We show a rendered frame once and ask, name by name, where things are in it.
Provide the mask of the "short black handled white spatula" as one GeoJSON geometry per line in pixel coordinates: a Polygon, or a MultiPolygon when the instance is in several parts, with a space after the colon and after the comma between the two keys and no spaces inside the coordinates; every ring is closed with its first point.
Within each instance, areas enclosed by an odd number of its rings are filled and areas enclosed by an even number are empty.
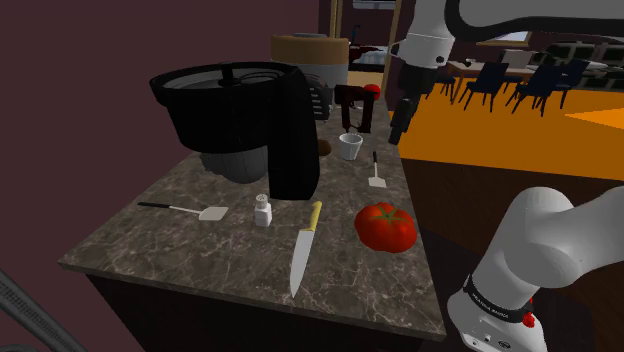
{"type": "Polygon", "coordinates": [[[369,185],[371,187],[386,188],[387,187],[386,181],[383,178],[381,178],[378,173],[378,158],[377,158],[376,151],[372,153],[372,160],[373,160],[373,167],[374,167],[374,175],[368,178],[369,185]]]}

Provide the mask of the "dark grey ribbed bar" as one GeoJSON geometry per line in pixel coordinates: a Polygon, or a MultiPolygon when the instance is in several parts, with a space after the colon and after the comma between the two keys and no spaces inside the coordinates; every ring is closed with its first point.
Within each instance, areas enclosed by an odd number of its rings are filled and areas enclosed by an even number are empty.
{"type": "Polygon", "coordinates": [[[0,269],[0,309],[52,352],[88,352],[61,324],[0,269]]]}

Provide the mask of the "yellow handled kitchen knife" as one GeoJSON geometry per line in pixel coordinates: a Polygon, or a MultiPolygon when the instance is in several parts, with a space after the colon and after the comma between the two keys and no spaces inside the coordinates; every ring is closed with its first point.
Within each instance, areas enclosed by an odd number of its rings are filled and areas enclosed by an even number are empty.
{"type": "Polygon", "coordinates": [[[315,201],[312,204],[312,208],[313,210],[311,212],[309,224],[306,228],[299,231],[293,251],[289,277],[290,292],[292,298],[296,297],[306,270],[309,253],[313,244],[320,212],[322,209],[322,202],[315,201]]]}

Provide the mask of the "wooden dining table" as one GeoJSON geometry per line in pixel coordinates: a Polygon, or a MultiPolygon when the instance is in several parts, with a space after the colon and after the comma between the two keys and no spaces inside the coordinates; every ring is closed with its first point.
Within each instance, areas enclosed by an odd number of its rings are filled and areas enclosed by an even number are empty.
{"type": "MultiPolygon", "coordinates": [[[[481,62],[474,62],[469,66],[466,66],[464,63],[458,61],[447,62],[447,74],[457,76],[457,81],[454,88],[454,93],[451,98],[451,103],[455,102],[458,94],[461,92],[464,79],[466,77],[476,77],[480,73],[483,66],[484,64],[481,62]]],[[[533,74],[534,70],[527,68],[508,68],[505,72],[506,76],[518,76],[521,77],[524,81],[528,81],[533,74]]]]}

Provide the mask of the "tan and grey round bin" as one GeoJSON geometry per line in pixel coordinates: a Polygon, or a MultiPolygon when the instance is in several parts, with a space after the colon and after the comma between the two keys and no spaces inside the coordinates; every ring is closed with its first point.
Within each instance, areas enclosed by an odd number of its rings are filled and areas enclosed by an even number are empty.
{"type": "Polygon", "coordinates": [[[304,73],[319,76],[329,88],[346,85],[349,41],[326,36],[273,35],[271,60],[298,66],[304,73]]]}

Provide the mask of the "large black coffee machine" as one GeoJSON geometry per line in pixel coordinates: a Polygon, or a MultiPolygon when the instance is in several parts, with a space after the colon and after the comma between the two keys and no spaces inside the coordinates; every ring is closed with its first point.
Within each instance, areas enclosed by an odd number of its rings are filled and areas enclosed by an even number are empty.
{"type": "Polygon", "coordinates": [[[278,200],[309,200],[320,176],[309,86],[296,66],[229,62],[160,74],[149,82],[180,142],[237,184],[269,180],[278,200]]]}

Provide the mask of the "dark shelf unit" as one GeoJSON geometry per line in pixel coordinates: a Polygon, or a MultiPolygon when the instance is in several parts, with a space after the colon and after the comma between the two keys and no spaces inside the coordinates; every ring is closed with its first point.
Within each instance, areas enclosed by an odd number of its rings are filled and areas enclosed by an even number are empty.
{"type": "Polygon", "coordinates": [[[624,92],[624,44],[563,41],[532,55],[528,67],[564,65],[573,59],[588,62],[576,85],[579,89],[624,92]]]}

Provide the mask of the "red tomato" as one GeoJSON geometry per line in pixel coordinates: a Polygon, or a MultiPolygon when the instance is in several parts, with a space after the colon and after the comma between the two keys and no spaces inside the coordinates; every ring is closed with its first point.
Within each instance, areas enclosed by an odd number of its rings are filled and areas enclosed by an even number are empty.
{"type": "Polygon", "coordinates": [[[356,215],[354,226],[360,241],[375,251],[401,253],[418,239],[413,218],[386,202],[365,206],[356,215]]]}

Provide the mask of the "long black handled white spatula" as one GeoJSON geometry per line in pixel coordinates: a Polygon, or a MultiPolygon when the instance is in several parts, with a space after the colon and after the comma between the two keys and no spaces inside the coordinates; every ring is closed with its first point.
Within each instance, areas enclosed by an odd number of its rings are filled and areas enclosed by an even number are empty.
{"type": "Polygon", "coordinates": [[[169,204],[144,202],[144,201],[138,202],[137,205],[144,206],[144,207],[173,209],[177,211],[196,214],[200,221],[220,221],[225,216],[227,211],[229,210],[228,207],[219,207],[219,206],[212,206],[212,207],[205,208],[203,210],[194,210],[194,209],[189,209],[189,208],[184,208],[184,207],[179,207],[179,206],[173,206],[169,204]]]}

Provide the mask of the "dark blue dining chair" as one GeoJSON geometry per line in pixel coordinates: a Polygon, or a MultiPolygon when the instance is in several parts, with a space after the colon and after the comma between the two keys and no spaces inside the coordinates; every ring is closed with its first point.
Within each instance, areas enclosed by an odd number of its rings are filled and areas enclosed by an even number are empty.
{"type": "Polygon", "coordinates": [[[503,84],[503,79],[505,77],[508,66],[508,63],[486,62],[483,65],[483,68],[481,69],[476,80],[473,82],[468,82],[466,84],[462,96],[459,99],[459,102],[461,102],[466,93],[470,92],[463,110],[466,110],[474,93],[482,93],[482,104],[485,104],[487,96],[490,96],[489,110],[492,111],[494,99],[503,84]]]}
{"type": "Polygon", "coordinates": [[[527,83],[518,85],[506,103],[516,99],[512,112],[515,112],[519,104],[527,97],[534,98],[532,107],[540,109],[540,116],[544,115],[544,109],[548,98],[551,96],[562,74],[564,66],[540,65],[527,83]]]}
{"type": "Polygon", "coordinates": [[[453,76],[447,74],[439,74],[435,83],[441,84],[441,93],[443,93],[445,96],[448,96],[449,99],[453,98],[456,83],[456,79],[453,76]]]}
{"type": "Polygon", "coordinates": [[[568,92],[577,86],[589,64],[586,60],[572,59],[562,68],[562,76],[555,87],[555,91],[562,92],[560,108],[563,108],[568,92]]]}

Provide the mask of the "white cup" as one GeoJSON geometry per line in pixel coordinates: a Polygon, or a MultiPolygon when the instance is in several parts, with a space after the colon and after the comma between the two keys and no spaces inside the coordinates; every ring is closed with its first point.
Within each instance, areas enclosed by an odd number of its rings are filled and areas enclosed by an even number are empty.
{"type": "Polygon", "coordinates": [[[343,133],[339,136],[339,154],[343,160],[353,161],[363,144],[363,138],[354,133],[343,133]]]}

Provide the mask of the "white salt shaker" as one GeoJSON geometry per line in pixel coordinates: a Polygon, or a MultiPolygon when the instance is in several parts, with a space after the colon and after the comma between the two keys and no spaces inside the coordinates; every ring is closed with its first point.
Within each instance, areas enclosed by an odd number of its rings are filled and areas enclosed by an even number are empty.
{"type": "Polygon", "coordinates": [[[255,198],[254,207],[255,224],[260,227],[268,227],[272,221],[272,206],[266,194],[258,194],[255,198]]]}

